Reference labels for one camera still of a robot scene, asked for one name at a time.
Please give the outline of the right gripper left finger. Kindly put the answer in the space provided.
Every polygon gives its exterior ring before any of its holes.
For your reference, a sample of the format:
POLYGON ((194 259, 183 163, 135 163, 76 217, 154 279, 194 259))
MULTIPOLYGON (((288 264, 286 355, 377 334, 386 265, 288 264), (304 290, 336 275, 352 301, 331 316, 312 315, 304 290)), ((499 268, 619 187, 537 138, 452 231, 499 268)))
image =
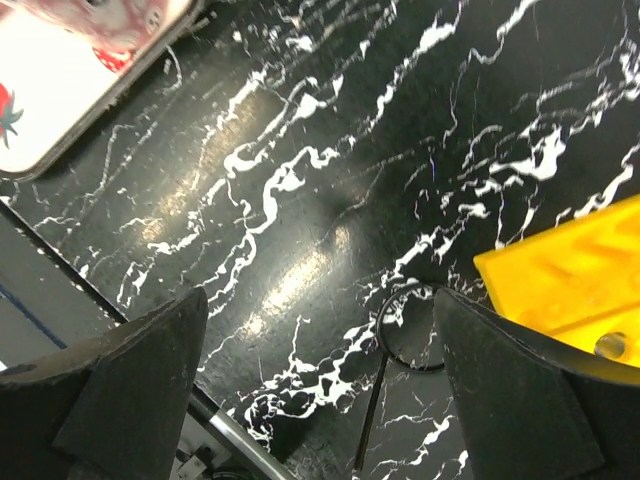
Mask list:
POLYGON ((169 478, 206 321, 206 294, 194 288, 2 371, 2 478, 169 478))

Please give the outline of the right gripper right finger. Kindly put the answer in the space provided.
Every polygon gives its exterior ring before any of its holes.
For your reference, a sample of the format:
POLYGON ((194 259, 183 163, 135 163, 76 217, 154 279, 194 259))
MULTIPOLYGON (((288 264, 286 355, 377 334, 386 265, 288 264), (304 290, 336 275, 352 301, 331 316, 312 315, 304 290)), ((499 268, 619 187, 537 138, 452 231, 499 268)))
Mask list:
POLYGON ((447 288, 433 313, 474 478, 638 478, 638 368, 447 288))

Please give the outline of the black wire ring stand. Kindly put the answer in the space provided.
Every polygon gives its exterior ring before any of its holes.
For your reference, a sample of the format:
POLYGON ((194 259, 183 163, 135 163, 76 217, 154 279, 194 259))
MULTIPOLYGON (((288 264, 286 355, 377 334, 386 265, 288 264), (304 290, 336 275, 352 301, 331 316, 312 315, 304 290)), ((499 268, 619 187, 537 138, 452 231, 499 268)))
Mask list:
POLYGON ((420 301, 434 301, 441 287, 441 284, 433 281, 407 284, 394 291, 376 313, 374 334, 381 359, 354 456, 354 473, 360 474, 364 468, 387 366, 393 363, 404 371, 424 375, 438 374, 444 370, 442 357, 438 363, 431 360, 431 346, 437 336, 433 309, 423 311, 417 320, 401 319, 411 296, 420 301))

